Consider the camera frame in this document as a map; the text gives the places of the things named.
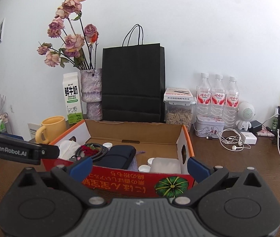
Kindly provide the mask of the red felt flower decoration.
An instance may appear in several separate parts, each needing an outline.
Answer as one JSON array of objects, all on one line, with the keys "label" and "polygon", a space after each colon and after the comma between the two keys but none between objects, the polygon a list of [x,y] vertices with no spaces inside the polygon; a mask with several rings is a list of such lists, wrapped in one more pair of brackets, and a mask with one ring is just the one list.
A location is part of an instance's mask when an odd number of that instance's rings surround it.
[{"label": "red felt flower decoration", "polygon": [[91,156],[94,156],[96,155],[98,152],[99,152],[99,149],[98,148],[95,148],[95,147],[91,147],[91,146],[81,146],[81,151],[79,152],[79,155],[81,157],[91,157]]}]

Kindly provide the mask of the large white bottle cap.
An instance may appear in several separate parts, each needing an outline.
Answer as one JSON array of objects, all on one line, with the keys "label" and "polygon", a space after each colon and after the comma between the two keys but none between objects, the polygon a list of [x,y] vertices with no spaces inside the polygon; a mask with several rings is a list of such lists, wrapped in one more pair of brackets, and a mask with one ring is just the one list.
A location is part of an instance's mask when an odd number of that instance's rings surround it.
[{"label": "large white bottle cap", "polygon": [[149,173],[151,170],[151,167],[149,165],[140,165],[138,167],[139,172]]}]

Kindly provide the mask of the white charger block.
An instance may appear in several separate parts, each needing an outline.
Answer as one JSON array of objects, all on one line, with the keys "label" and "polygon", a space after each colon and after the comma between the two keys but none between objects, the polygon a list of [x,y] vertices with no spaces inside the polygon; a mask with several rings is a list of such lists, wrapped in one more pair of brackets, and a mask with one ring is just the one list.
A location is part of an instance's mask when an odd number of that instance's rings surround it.
[{"label": "white charger block", "polygon": [[240,132],[241,140],[244,144],[255,145],[257,137],[251,132]]}]

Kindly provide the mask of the dark navy zip case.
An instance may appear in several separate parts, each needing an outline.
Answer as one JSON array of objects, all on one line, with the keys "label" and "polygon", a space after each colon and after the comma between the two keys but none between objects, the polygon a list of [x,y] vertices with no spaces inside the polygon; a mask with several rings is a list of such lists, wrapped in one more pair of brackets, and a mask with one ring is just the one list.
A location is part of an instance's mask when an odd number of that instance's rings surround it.
[{"label": "dark navy zip case", "polygon": [[136,148],[130,145],[115,145],[105,148],[93,160],[94,166],[127,170],[136,155]]}]

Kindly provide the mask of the clear seed storage container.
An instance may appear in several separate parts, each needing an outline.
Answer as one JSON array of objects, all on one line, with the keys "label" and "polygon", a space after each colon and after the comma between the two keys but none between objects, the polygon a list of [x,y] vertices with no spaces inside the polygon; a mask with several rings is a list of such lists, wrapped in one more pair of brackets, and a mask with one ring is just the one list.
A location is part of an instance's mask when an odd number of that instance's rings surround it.
[{"label": "clear seed storage container", "polygon": [[167,88],[163,101],[165,104],[166,124],[184,125],[191,128],[193,107],[196,99],[187,88]]}]

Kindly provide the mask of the water bottle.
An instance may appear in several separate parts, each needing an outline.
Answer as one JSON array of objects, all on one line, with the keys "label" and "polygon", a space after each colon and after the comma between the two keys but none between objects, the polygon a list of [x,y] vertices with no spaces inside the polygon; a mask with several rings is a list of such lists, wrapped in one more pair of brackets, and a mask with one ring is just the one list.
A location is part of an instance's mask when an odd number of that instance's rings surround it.
[{"label": "water bottle", "polygon": [[196,115],[206,116],[211,104],[211,85],[208,73],[201,73],[200,83],[197,86]]},{"label": "water bottle", "polygon": [[223,75],[215,75],[215,82],[212,86],[211,93],[211,115],[222,117],[223,108],[226,102],[226,90],[223,84]]},{"label": "water bottle", "polygon": [[233,128],[237,116],[237,108],[239,104],[239,89],[237,80],[231,76],[229,78],[228,89],[226,91],[226,103],[223,110],[223,120],[225,128]]}]

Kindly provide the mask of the white robot figurine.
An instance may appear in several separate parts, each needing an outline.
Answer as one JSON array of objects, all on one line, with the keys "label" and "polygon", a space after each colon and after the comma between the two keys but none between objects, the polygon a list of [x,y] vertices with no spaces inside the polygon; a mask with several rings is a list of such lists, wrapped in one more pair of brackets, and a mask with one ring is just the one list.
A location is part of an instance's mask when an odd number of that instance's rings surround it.
[{"label": "white robot figurine", "polygon": [[254,106],[248,102],[241,102],[238,106],[237,117],[235,122],[238,130],[247,131],[252,127],[251,121],[254,118],[256,112]]}]

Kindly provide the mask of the black paper bag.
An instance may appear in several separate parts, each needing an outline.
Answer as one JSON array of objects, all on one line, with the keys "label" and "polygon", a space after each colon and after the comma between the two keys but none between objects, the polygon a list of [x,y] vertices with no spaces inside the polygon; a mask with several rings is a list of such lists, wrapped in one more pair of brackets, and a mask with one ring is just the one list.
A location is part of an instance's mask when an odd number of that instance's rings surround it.
[{"label": "black paper bag", "polygon": [[163,122],[165,49],[158,43],[129,45],[130,30],[119,47],[103,49],[102,112],[105,121]]}]

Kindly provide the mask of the purple linen pouch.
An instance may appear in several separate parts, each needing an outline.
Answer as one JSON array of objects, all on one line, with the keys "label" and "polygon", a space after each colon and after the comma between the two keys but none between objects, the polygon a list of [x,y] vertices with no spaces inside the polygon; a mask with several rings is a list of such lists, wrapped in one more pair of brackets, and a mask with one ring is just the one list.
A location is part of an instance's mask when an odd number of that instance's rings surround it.
[{"label": "purple linen pouch", "polygon": [[129,167],[127,168],[128,171],[138,172],[137,156],[143,153],[145,153],[145,151],[136,152],[136,155],[132,159],[132,162],[130,163]]}]

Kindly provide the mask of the white milk carton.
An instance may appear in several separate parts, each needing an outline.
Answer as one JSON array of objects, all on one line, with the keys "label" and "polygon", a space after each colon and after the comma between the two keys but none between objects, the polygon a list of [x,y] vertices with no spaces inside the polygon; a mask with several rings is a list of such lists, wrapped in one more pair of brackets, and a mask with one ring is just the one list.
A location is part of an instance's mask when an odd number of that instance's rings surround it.
[{"label": "white milk carton", "polygon": [[77,72],[63,75],[63,94],[70,125],[76,124],[83,119],[81,104],[80,81]]}]

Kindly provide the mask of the red cardboard box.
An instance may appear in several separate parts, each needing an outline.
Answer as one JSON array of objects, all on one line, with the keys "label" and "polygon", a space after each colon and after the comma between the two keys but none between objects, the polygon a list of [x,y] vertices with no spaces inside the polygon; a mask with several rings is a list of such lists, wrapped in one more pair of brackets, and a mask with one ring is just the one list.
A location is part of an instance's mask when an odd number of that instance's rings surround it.
[{"label": "red cardboard box", "polygon": [[[93,164],[91,173],[83,180],[90,189],[133,197],[175,198],[190,189],[194,179],[188,174],[187,160],[194,156],[189,133],[184,125],[147,122],[112,122],[82,120],[52,141],[59,146],[74,139],[78,144],[130,145],[137,154],[126,170]],[[180,168],[170,172],[164,166],[160,172],[151,172],[152,158],[173,159]]]}]

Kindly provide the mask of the cotton swab plastic container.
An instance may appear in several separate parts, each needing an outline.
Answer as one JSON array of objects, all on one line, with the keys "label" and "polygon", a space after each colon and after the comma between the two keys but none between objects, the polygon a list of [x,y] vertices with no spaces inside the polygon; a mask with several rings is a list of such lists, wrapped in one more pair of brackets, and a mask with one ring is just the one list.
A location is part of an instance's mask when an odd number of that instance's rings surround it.
[{"label": "cotton swab plastic container", "polygon": [[167,173],[167,174],[181,174],[181,165],[178,159],[173,158],[160,158],[153,159],[151,173]]}]

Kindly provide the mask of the white round disc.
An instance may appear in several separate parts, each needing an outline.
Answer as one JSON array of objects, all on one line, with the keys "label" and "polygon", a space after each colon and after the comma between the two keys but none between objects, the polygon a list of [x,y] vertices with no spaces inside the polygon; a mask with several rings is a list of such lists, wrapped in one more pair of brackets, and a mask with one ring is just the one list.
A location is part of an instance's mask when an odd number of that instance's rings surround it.
[{"label": "white round disc", "polygon": [[148,166],[152,166],[153,160],[154,160],[154,157],[149,158],[149,159],[147,160],[147,165],[148,165]]}]

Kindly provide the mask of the right water bottle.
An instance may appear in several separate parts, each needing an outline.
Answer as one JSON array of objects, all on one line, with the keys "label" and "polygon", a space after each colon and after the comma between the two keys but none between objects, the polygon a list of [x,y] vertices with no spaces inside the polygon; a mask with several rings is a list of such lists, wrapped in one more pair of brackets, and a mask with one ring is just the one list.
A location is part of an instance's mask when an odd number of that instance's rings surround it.
[{"label": "right water bottle", "polygon": [[237,80],[231,76],[229,78],[228,89],[226,91],[226,103],[223,110],[223,120],[225,128],[233,128],[237,116],[237,108],[239,104],[239,89]]}]

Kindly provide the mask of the small white bottle cap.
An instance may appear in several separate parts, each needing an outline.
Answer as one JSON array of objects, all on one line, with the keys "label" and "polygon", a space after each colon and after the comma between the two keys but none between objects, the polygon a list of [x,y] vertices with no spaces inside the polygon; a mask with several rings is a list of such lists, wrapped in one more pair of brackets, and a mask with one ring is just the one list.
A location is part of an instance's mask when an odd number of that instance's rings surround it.
[{"label": "small white bottle cap", "polygon": [[113,147],[113,144],[110,143],[110,142],[106,142],[106,143],[103,143],[103,146],[108,148],[108,149],[111,149]]}]

